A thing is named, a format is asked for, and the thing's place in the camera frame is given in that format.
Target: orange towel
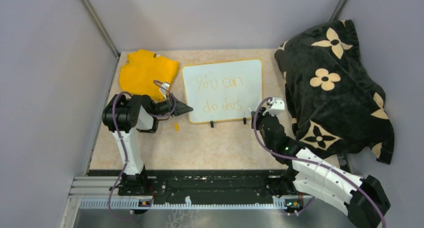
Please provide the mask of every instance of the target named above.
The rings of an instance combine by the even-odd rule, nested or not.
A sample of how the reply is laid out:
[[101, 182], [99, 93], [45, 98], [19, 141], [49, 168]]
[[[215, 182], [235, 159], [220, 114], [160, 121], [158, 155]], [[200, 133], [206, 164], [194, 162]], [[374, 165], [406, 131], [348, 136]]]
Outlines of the orange towel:
[[138, 50], [128, 54], [128, 62], [120, 70], [119, 85], [123, 91], [147, 94], [153, 100], [162, 101], [165, 98], [153, 80], [172, 84], [178, 69], [177, 61], [147, 50]]

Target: beige table surface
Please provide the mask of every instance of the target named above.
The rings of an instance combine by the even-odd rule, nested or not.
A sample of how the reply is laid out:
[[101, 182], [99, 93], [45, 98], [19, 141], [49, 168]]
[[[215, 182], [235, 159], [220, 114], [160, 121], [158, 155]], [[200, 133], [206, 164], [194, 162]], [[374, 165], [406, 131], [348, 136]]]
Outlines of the beige table surface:
[[[274, 59], [275, 49], [251, 50], [195, 50], [158, 51], [157, 53], [179, 62], [171, 91], [177, 99], [186, 102], [181, 68], [189, 64], [201, 64], [236, 59], [260, 58], [263, 68], [264, 97], [284, 97], [285, 88], [281, 72]], [[118, 83], [122, 65], [127, 62], [123, 52], [118, 63], [108, 100], [121, 91]], [[287, 111], [279, 116], [286, 133], [293, 137], [291, 117]], [[176, 132], [174, 123], [179, 125]], [[140, 155], [147, 169], [278, 169], [278, 163], [263, 150], [255, 139], [250, 126], [243, 121], [227, 121], [215, 124], [191, 124], [188, 115], [159, 122], [156, 134], [137, 133]], [[339, 166], [336, 156], [326, 159]], [[100, 125], [90, 169], [121, 169], [123, 166], [118, 146], [112, 133]]]

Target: gray wall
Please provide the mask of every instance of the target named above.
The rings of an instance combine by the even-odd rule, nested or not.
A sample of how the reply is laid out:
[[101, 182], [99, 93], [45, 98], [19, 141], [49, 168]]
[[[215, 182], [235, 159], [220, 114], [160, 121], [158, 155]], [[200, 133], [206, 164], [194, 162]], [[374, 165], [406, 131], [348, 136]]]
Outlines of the gray wall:
[[392, 205], [388, 227], [422, 227], [424, 2], [349, 0], [341, 18], [355, 23], [363, 65], [387, 94], [396, 139], [391, 165], [366, 150], [353, 156], [354, 168], [382, 182]]
[[339, 0], [90, 0], [120, 51], [275, 48]]
[[115, 58], [79, 0], [0, 0], [1, 227], [57, 227]]

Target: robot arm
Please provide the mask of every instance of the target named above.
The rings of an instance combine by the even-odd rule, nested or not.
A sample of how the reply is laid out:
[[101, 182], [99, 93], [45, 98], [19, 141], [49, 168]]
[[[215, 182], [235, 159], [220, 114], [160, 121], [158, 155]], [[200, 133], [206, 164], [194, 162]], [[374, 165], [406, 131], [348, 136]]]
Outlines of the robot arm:
[[295, 189], [329, 203], [343, 212], [357, 227], [377, 227], [381, 220], [371, 203], [352, 184], [336, 175], [334, 171], [343, 174], [364, 190], [385, 215], [390, 208], [390, 203], [380, 182], [372, 176], [363, 179], [345, 172], [319, 158], [303, 143], [286, 136], [284, 127], [276, 117], [284, 110], [282, 99], [273, 98], [268, 101], [268, 105], [267, 109], [261, 108], [256, 120], [256, 128], [260, 131], [265, 146], [281, 155], [318, 163], [318, 165], [310, 164], [275, 156], [278, 162], [288, 165], [291, 170], [287, 172], [288, 175], [282, 175], [281, 180], [285, 183], [283, 187], [286, 187], [289, 193]]
[[173, 97], [173, 102], [166, 99], [155, 103], [149, 95], [132, 95], [127, 99], [124, 95], [119, 97], [115, 106], [115, 119], [118, 130], [113, 121], [113, 104], [117, 95], [111, 99], [102, 113], [103, 124], [112, 132], [119, 148], [122, 163], [126, 164], [122, 179], [118, 185], [119, 195], [142, 195], [146, 191], [148, 179], [146, 168], [140, 156], [137, 144], [136, 131], [156, 133], [159, 120], [153, 116], [169, 115], [178, 116], [193, 110], [192, 107], [180, 102]]

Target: black blanket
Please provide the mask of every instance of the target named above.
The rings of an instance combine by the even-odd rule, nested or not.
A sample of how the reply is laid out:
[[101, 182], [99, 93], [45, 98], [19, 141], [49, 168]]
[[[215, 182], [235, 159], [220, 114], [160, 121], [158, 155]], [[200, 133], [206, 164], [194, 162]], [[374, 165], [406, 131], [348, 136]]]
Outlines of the black blanket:
[[361, 64], [352, 21], [332, 21], [284, 42], [275, 53], [296, 139], [316, 155], [370, 147], [390, 164], [395, 135], [386, 94]]

